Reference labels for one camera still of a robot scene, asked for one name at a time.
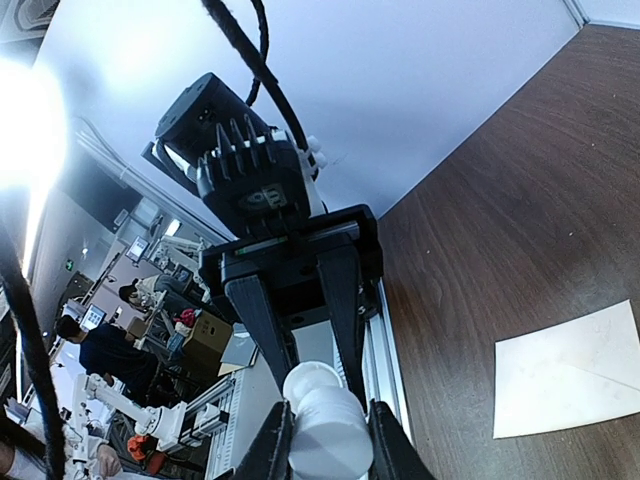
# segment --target ceiling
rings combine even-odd
[[[265,1],[268,63],[329,165],[330,209],[383,215],[534,75],[577,24],[558,0]],[[258,39],[251,2],[233,14]],[[200,0],[61,2],[37,64],[69,111],[89,118],[130,168],[211,224],[140,153],[184,88],[215,72],[241,97],[252,75]],[[255,110],[282,119],[261,90]]]

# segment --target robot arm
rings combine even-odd
[[[151,435],[159,440],[158,449],[166,450],[180,441],[187,404],[181,402],[172,409],[142,408],[127,397],[109,387],[99,375],[78,375],[74,385],[71,425],[79,439],[73,443],[73,462],[78,470],[84,470],[89,462],[89,432],[87,402],[100,400],[135,421],[138,435]]]

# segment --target computer monitor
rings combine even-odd
[[[147,251],[148,247],[149,242],[141,236],[137,236],[129,247],[129,250],[127,250],[127,253],[125,253],[125,257],[133,260],[135,263],[138,263],[142,259],[142,256],[144,255],[144,252]]]
[[[89,305],[87,308],[87,313],[82,317],[82,321],[80,322],[80,327],[85,330],[93,330],[96,328],[102,321],[104,317],[107,316],[107,312],[99,309],[94,304]]]

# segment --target bright light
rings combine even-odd
[[[22,259],[27,275],[49,190],[67,149],[62,95],[48,72],[0,58],[0,188],[30,189],[29,216]],[[16,341],[16,388],[22,401],[22,339]]]
[[[191,164],[189,162],[187,162],[184,158],[182,158],[180,155],[178,155],[176,152],[174,152],[171,149],[171,147],[165,146],[164,148],[167,151],[167,154],[169,155],[169,158],[171,158],[171,160],[173,160],[173,163],[175,163],[178,166],[178,168],[180,168],[180,170],[182,170],[184,172],[184,174],[187,175],[189,173],[189,167],[191,167]],[[153,146],[152,153],[156,157],[159,157],[159,155],[158,155],[158,146],[157,145]]]
[[[178,231],[178,229],[180,228],[180,225],[182,225],[180,223],[179,220],[176,220],[175,218],[173,220],[171,220],[171,223],[169,224],[169,226],[167,227],[167,231],[164,232],[164,234],[167,237],[173,237],[176,232]]]

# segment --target dark hair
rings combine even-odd
[[[0,442],[12,448],[19,448],[28,455],[44,461],[45,446],[27,430],[7,418],[0,407]]]
[[[120,297],[120,300],[129,303],[129,297],[136,293],[136,283],[138,283],[137,278],[133,280],[131,285],[120,287],[120,289],[118,290],[118,296]]]
[[[77,337],[82,330],[80,324],[76,322],[70,315],[63,315],[56,321],[55,325],[56,334],[60,338],[69,340],[72,337]]]

